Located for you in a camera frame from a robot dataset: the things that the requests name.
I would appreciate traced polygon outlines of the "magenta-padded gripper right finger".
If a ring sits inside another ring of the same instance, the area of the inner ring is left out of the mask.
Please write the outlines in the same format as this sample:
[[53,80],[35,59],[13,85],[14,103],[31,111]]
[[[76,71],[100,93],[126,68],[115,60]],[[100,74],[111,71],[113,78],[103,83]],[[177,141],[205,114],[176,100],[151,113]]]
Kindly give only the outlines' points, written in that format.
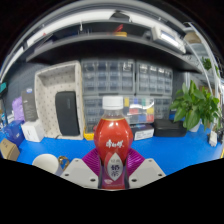
[[130,149],[126,159],[126,173],[130,189],[146,186],[165,177],[165,173],[154,159],[145,159],[134,149]]

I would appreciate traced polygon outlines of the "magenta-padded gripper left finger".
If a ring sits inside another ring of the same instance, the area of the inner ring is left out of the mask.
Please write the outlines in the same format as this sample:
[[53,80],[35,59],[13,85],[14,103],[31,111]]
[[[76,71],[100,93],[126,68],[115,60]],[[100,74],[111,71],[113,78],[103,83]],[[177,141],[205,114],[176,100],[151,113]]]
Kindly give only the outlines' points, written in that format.
[[97,189],[101,180],[101,161],[97,150],[91,150],[82,159],[73,159],[61,177],[79,186]]

